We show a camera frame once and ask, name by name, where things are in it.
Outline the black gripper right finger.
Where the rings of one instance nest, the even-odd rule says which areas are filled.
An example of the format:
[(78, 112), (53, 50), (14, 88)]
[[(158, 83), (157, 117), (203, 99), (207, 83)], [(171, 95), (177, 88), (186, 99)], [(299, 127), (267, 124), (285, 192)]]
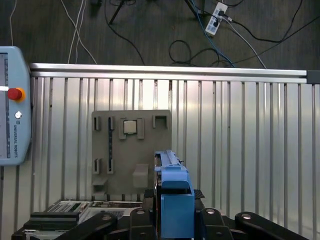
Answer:
[(304, 240), (297, 234), (256, 213), (244, 211), (234, 219), (213, 207), (205, 208), (201, 190), (195, 193), (196, 240)]

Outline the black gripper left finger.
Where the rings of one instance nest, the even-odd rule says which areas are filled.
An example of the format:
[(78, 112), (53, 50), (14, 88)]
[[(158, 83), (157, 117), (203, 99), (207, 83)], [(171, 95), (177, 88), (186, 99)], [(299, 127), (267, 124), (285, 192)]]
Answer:
[(147, 189), (143, 202), (93, 201), (76, 225), (57, 240), (157, 240), (156, 194)]

